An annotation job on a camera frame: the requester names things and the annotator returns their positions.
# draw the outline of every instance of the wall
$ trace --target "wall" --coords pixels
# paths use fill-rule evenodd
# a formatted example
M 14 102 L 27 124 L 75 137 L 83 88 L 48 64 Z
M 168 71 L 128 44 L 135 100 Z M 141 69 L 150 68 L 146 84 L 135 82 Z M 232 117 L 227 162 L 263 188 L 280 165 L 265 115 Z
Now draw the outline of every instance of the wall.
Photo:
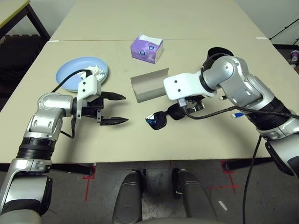
M 53 35 L 75 2 L 76 0 L 30 0 L 30 5 L 46 27 L 48 33 Z M 38 32 L 30 20 L 25 17 L 8 34 L 30 35 L 38 34 Z
M 31 0 L 31 6 L 52 35 L 76 0 Z M 299 0 L 235 0 L 249 18 L 268 37 L 272 37 L 299 17 Z M 36 34 L 27 18 L 9 34 Z M 299 38 L 299 21 L 275 37 L 272 42 L 293 44 Z
M 299 0 L 235 0 L 257 27 L 271 38 L 299 18 Z M 271 41 L 293 44 L 299 38 L 299 21 Z

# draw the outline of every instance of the purple tissue box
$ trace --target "purple tissue box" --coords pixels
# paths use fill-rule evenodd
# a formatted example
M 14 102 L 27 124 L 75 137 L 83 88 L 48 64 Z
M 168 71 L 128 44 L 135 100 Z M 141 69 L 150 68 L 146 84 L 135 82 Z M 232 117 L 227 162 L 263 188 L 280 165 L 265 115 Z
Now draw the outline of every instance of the purple tissue box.
M 155 64 L 162 53 L 162 48 L 163 40 L 157 45 L 137 37 L 131 44 L 131 54 L 134 58 Z

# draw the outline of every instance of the table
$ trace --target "table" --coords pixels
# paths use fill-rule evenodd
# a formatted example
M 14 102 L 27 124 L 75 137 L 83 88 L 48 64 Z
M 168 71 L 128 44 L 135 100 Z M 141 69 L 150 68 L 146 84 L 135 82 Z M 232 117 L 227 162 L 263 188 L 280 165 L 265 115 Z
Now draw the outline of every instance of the table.
M 103 116 L 129 118 L 117 126 L 99 126 L 96 120 L 82 118 L 76 124 L 76 137 L 60 135 L 52 160 L 54 163 L 192 160 L 250 158 L 258 133 L 247 118 L 231 119 L 230 113 L 194 121 L 167 118 L 167 126 L 155 131 L 145 122 L 148 115 L 167 109 L 174 102 L 162 96 L 137 103 L 130 78 L 169 68 L 169 75 L 196 72 L 206 58 L 207 50 L 221 46 L 246 60 L 249 70 L 257 75 L 275 95 L 296 113 L 299 102 L 298 74 L 273 48 L 268 40 L 255 38 L 168 40 L 157 64 L 131 57 L 132 41 L 59 41 L 48 42 L 0 113 L 1 161 L 15 157 L 30 117 L 37 109 L 38 98 L 57 84 L 55 73 L 68 60 L 96 56 L 107 62 L 109 76 L 103 91 L 127 97 L 124 101 L 105 100 Z M 75 94 L 60 89 L 61 94 Z M 203 100 L 206 108 L 197 116 L 231 106 L 218 97 Z M 71 132 L 70 119 L 64 119 L 62 130 Z M 268 157 L 263 142 L 258 157 Z
M 50 35 L 29 3 L 29 0 L 7 0 L 0 2 L 0 39 L 25 16 L 30 19 L 33 26 L 45 41 L 50 39 Z
M 266 38 L 233 0 L 78 0 L 51 40 Z

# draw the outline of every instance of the black sunglasses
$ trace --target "black sunglasses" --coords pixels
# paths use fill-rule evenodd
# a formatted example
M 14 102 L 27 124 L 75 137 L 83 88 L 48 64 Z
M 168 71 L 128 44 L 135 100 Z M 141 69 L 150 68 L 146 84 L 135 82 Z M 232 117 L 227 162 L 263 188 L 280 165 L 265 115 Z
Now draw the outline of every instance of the black sunglasses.
M 167 111 L 158 111 L 149 115 L 145 120 L 154 130 L 159 130 L 166 126 L 166 116 L 170 115 L 174 120 L 180 120 L 185 116 L 184 110 L 178 105 L 171 105 Z

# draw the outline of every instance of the blue connector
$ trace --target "blue connector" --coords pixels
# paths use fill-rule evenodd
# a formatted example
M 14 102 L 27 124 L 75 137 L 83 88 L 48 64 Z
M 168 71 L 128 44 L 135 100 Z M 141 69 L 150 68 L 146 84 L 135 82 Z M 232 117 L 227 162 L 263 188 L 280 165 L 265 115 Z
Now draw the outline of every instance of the blue connector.
M 243 113 L 233 113 L 232 115 L 231 115 L 231 117 L 232 118 L 239 118 L 239 117 L 241 117 L 241 116 L 243 116 L 244 114 Z

